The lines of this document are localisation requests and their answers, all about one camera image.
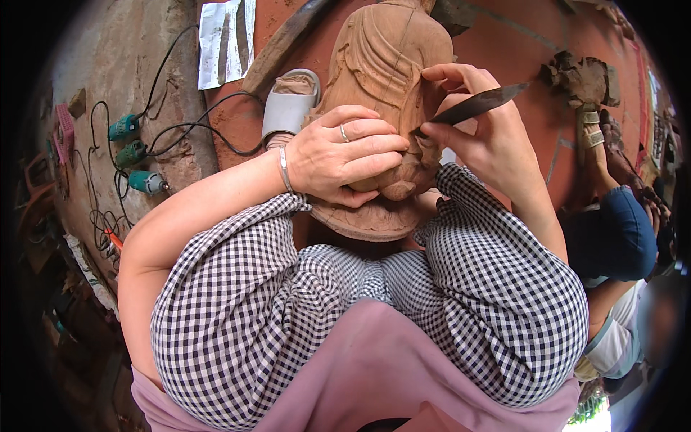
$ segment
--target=wooden plank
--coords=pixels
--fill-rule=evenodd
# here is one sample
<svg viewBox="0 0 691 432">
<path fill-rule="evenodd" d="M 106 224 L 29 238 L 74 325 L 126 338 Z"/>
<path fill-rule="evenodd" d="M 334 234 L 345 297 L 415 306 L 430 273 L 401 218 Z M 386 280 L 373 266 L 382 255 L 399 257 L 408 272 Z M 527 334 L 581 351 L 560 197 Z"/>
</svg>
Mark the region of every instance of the wooden plank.
<svg viewBox="0 0 691 432">
<path fill-rule="evenodd" d="M 242 89 L 259 95 L 276 78 L 278 70 L 295 48 L 337 0 L 308 0 L 271 37 L 249 67 Z"/>
</svg>

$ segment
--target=white slipper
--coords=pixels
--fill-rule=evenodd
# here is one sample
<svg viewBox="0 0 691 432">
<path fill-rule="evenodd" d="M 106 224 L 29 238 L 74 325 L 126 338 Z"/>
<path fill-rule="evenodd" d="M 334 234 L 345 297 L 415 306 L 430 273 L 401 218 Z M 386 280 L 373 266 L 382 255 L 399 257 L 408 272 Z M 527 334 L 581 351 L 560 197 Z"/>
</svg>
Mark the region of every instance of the white slipper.
<svg viewBox="0 0 691 432">
<path fill-rule="evenodd" d="M 314 90 L 311 95 L 292 95 L 275 93 L 276 84 L 271 87 L 266 98 L 264 108 L 264 123 L 261 128 L 261 140 L 266 145 L 266 137 L 276 132 L 287 132 L 297 135 L 301 130 L 305 116 L 319 103 L 321 85 L 316 73 L 309 69 L 293 69 L 284 73 L 283 77 L 307 75 L 314 80 Z"/>
<path fill-rule="evenodd" d="M 583 165 L 585 163 L 585 151 L 596 145 L 600 145 L 605 142 L 605 136 L 603 132 L 598 129 L 593 133 L 585 133 L 586 124 L 600 124 L 600 116 L 595 107 L 591 104 L 587 106 L 581 105 L 576 110 L 576 133 L 578 139 L 578 163 Z"/>
</svg>

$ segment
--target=checkered pants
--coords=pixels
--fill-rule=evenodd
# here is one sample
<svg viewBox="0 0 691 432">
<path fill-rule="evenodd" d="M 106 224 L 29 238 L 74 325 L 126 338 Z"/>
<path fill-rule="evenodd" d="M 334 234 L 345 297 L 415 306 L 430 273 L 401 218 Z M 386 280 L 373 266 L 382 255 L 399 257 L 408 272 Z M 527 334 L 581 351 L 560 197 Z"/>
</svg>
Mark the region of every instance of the checkered pants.
<svg viewBox="0 0 691 432">
<path fill-rule="evenodd" d="M 166 393 L 219 429 L 271 408 L 358 299 L 413 320 L 489 397 L 526 407 L 554 393 L 587 338 L 575 273 L 465 168 L 437 174 L 450 200 L 415 240 L 425 251 L 365 261 L 329 245 L 295 250 L 283 194 L 189 241 L 156 301 L 151 345 Z"/>
</svg>

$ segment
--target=red floor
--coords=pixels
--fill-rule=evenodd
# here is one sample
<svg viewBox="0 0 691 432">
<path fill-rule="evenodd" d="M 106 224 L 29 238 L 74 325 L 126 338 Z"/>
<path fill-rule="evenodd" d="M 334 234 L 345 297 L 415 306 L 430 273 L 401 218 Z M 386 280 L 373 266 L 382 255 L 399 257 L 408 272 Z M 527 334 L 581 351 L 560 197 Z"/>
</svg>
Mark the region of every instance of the red floor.
<svg viewBox="0 0 691 432">
<path fill-rule="evenodd" d="M 256 52 L 303 3 L 303 0 L 257 1 Z M 283 70 L 310 68 L 322 84 L 326 83 L 333 43 L 345 18 L 353 10 L 372 3 L 375 1 L 340 1 Z M 477 11 L 477 18 L 470 30 L 454 38 L 454 53 L 458 62 L 487 69 L 503 85 L 534 80 L 540 65 L 548 63 L 563 49 L 614 65 L 622 102 L 618 108 L 608 109 L 622 125 L 628 157 L 636 160 L 641 134 L 638 58 L 632 43 L 621 37 L 618 28 L 602 12 L 588 3 L 578 3 L 579 12 L 569 15 L 554 0 L 471 0 L 469 3 Z M 236 91 L 240 83 L 207 91 L 208 102 L 211 104 Z M 552 202 L 559 208 L 564 205 L 576 175 L 575 111 L 566 105 L 564 95 L 554 93 L 539 81 L 517 96 L 515 102 L 538 155 Z M 251 149 L 260 138 L 261 118 L 261 108 L 253 101 L 236 99 L 219 106 L 212 113 L 211 122 L 238 148 Z M 226 149 L 220 140 L 216 140 L 216 148 L 222 169 L 245 159 Z"/>
</svg>

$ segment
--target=carved buddha figure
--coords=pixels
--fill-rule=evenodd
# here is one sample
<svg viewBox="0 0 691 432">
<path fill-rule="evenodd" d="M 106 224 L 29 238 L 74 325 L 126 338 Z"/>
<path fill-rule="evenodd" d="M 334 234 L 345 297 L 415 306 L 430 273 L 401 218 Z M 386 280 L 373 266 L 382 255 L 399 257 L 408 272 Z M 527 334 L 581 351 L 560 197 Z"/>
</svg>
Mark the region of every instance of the carved buddha figure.
<svg viewBox="0 0 691 432">
<path fill-rule="evenodd" d="M 410 140 L 398 167 L 350 185 L 357 191 L 378 189 L 376 200 L 357 210 L 315 205 L 314 216 L 346 236 L 369 241 L 404 237 L 417 222 L 406 199 L 433 186 L 441 149 L 410 132 L 432 118 L 444 98 L 438 86 L 421 77 L 422 69 L 453 61 L 451 38 L 429 16 L 435 1 L 385 0 L 365 6 L 348 17 L 336 39 L 326 90 L 310 117 L 360 104 Z"/>
</svg>

